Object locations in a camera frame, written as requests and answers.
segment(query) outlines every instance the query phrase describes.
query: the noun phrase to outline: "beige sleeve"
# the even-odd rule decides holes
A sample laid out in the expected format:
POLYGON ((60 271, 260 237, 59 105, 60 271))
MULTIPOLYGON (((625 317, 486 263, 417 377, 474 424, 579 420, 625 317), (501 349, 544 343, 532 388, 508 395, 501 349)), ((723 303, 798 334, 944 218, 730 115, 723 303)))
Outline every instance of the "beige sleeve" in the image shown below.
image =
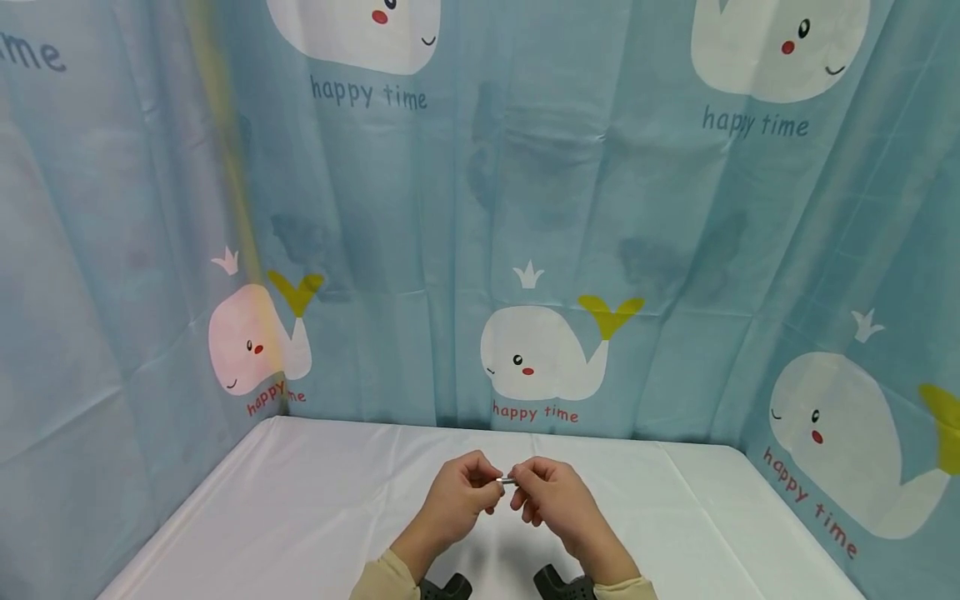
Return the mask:
POLYGON ((657 600, 654 585, 640 577, 615 586, 594 586, 597 600, 657 600))
POLYGON ((350 600, 420 600, 420 588, 407 565, 387 550, 380 560, 363 567, 350 600))

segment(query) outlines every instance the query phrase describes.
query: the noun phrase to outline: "hand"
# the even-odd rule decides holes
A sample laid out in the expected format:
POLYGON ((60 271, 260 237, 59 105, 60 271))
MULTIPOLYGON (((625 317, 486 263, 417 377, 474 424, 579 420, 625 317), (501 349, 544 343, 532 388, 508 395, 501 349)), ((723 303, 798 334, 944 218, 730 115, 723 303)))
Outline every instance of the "hand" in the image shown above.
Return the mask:
POLYGON ((480 513, 493 514, 503 496, 503 485, 494 481, 501 476, 480 450, 440 468, 420 512, 391 546, 417 584, 438 556, 470 533, 480 513))
POLYGON ((510 508, 522 509, 523 521, 534 527, 546 523, 594 583, 612 586, 640 576, 573 467, 537 456, 516 465, 510 476, 518 485, 510 508))

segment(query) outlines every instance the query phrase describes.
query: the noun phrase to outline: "wrist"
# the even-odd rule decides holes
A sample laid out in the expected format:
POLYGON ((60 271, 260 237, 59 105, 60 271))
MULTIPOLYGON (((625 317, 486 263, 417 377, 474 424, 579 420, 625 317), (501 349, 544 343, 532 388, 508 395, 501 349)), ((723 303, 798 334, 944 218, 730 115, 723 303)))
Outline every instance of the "wrist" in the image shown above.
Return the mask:
POLYGON ((585 542, 579 554, 575 558, 584 574, 599 586, 615 586, 640 577, 630 552, 609 527, 585 542))
POLYGON ((418 586, 430 570, 430 565, 447 548, 434 529, 417 515, 390 546, 396 557, 407 565, 418 586))

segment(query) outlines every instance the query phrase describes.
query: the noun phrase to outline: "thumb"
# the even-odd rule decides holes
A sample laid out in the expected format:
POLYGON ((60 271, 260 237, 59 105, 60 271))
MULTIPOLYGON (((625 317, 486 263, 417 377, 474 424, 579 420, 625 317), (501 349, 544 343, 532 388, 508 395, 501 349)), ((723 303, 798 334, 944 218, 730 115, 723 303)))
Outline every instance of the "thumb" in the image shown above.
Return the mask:
POLYGON ((491 481, 486 486, 474 490, 473 496, 476 498, 480 510, 492 508, 496 506, 496 503, 500 501, 500 497, 503 496, 503 484, 499 481, 491 481))
POLYGON ((520 465, 514 467, 514 479, 534 502, 538 502, 546 493, 547 483, 526 467, 520 465))

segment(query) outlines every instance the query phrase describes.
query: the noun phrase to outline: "white tablecloth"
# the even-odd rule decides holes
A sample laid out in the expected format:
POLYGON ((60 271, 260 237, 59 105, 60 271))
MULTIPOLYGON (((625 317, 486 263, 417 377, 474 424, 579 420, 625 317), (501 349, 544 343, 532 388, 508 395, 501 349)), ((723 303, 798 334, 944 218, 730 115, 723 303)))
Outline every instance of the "white tablecloth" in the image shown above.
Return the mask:
MULTIPOLYGON (((101 598, 346 599, 441 463, 474 448, 504 471, 535 454, 576 467, 661 600, 863 600, 731 448, 290 418, 258 425, 101 598)), ((472 599, 526 600, 548 563, 579 575, 509 498, 428 578, 460 571, 472 599)))

